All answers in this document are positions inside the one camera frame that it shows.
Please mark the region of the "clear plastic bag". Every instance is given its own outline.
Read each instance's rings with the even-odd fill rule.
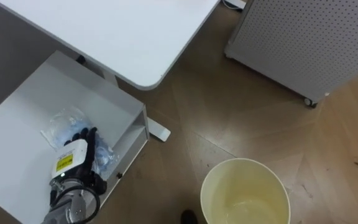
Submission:
[[[84,128],[92,128],[91,121],[78,108],[71,106],[63,109],[51,118],[46,130],[41,131],[42,136],[58,151],[73,135],[80,133]],[[92,170],[97,174],[105,171],[112,162],[119,159],[103,138],[96,133],[95,158]]]

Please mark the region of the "open drawer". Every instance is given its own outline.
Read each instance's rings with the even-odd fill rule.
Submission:
[[[144,104],[55,52],[0,105],[0,207],[21,223],[41,223],[48,212],[56,152],[40,130],[71,106],[119,156],[102,174],[108,181],[102,204],[149,138]]]

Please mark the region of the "black shoe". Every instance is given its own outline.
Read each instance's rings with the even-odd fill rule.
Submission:
[[[180,216],[180,224],[197,224],[196,214],[192,210],[185,210]]]

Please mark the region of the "desk top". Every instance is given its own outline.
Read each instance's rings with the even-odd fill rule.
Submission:
[[[218,0],[0,0],[0,5],[141,90],[155,88]]]

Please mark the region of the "perforated metal cabinet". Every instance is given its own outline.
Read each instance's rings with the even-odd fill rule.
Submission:
[[[225,53],[317,102],[358,75],[358,1],[248,1]]]

